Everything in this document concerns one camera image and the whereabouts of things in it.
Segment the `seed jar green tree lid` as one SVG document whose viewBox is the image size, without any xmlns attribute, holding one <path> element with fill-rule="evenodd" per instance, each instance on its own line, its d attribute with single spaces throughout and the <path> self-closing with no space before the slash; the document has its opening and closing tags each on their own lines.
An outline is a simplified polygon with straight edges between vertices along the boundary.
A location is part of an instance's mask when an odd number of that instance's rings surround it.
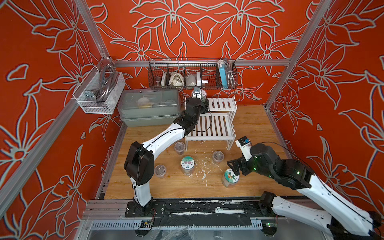
<svg viewBox="0 0 384 240">
<path fill-rule="evenodd" d="M 201 90 L 201 99 L 204 101 L 207 98 L 207 92 L 205 90 Z"/>
</svg>

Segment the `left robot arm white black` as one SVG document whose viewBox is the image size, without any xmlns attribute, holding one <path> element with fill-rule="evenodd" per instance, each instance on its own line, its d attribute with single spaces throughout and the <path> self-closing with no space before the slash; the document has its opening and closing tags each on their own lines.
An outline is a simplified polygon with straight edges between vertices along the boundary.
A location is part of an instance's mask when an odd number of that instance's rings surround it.
<svg viewBox="0 0 384 240">
<path fill-rule="evenodd" d="M 150 180 L 155 172 L 155 160 L 174 143 L 189 135 L 199 123 L 200 115 L 210 111 L 208 100 L 189 98 L 185 110 L 162 133 L 152 139 L 133 142 L 127 154 L 124 169 L 133 184 L 134 201 L 146 209 L 153 197 Z"/>
</svg>

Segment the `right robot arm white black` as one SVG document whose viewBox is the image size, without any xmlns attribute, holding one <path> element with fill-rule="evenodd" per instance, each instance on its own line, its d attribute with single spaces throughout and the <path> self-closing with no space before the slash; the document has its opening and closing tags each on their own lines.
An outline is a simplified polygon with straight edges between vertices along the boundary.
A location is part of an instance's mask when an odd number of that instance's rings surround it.
<svg viewBox="0 0 384 240">
<path fill-rule="evenodd" d="M 239 176 L 250 173 L 268 177 L 278 184 L 306 196 L 321 210 L 305 207 L 271 192 L 263 192 L 258 210 L 267 216 L 275 214 L 309 225 L 335 240 L 379 240 L 381 216 L 355 206 L 327 186 L 306 164 L 295 159 L 281 159 L 274 149 L 263 143 L 252 145 L 247 137 L 236 141 L 242 156 L 228 161 L 231 171 Z"/>
</svg>

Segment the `white slatted two-tier shelf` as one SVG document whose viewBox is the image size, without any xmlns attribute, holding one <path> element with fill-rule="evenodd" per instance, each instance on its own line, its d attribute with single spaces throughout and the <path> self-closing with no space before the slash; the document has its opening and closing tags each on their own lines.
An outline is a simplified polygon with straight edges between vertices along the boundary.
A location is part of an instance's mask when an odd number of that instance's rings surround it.
<svg viewBox="0 0 384 240">
<path fill-rule="evenodd" d="M 185 137 L 186 146 L 191 141 L 224 141 L 229 151 L 236 138 L 233 121 L 238 109 L 232 98 L 208 98 L 209 111 L 201 114 L 195 129 Z"/>
</svg>

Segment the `seed jar pink flower lid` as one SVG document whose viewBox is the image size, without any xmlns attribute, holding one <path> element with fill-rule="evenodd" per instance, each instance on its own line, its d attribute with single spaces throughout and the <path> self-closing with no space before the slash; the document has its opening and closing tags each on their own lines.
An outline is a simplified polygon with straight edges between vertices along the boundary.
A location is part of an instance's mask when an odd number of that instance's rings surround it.
<svg viewBox="0 0 384 240">
<path fill-rule="evenodd" d="M 187 176 L 191 176 L 193 174 L 195 166 L 196 162 L 194 158 L 190 156 L 185 156 L 181 160 L 181 170 Z"/>
</svg>

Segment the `seed jar radish lid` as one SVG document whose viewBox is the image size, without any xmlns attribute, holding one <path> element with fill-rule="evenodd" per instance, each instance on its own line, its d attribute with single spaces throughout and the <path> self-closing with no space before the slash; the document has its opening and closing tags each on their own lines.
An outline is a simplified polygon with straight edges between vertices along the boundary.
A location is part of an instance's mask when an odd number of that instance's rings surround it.
<svg viewBox="0 0 384 240">
<path fill-rule="evenodd" d="M 232 169 L 227 169 L 222 176 L 222 184 L 226 188 L 232 188 L 239 182 L 240 177 L 237 176 Z"/>
</svg>

